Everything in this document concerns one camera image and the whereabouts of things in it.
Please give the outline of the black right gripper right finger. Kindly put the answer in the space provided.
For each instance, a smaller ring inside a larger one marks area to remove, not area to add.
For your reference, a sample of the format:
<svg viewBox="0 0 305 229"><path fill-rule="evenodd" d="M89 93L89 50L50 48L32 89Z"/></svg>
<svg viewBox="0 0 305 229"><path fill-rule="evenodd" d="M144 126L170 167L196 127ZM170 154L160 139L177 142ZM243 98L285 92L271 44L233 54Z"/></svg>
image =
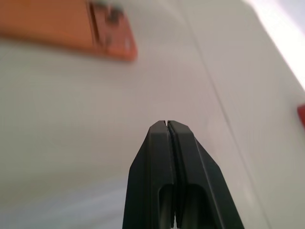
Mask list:
<svg viewBox="0 0 305 229"><path fill-rule="evenodd" d="M179 229L244 229L223 174L190 128L169 121L177 174Z"/></svg>

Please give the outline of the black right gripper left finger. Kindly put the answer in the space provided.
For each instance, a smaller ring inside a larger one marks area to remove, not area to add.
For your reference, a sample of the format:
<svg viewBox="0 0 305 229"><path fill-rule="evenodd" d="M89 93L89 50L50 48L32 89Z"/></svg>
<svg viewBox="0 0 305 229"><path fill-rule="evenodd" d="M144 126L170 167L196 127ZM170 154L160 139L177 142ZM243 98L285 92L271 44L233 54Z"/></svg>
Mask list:
<svg viewBox="0 0 305 229"><path fill-rule="evenodd" d="M158 121L131 164L122 229L171 229L175 183L171 136L165 121Z"/></svg>

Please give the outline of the red object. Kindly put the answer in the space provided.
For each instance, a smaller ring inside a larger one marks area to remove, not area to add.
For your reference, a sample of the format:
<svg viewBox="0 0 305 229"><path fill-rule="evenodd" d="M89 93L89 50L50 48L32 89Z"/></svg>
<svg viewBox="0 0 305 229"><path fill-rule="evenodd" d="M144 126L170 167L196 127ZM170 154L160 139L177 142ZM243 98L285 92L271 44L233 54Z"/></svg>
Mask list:
<svg viewBox="0 0 305 229"><path fill-rule="evenodd" d="M305 103L297 107L297 114L302 124L302 127L305 130Z"/></svg>

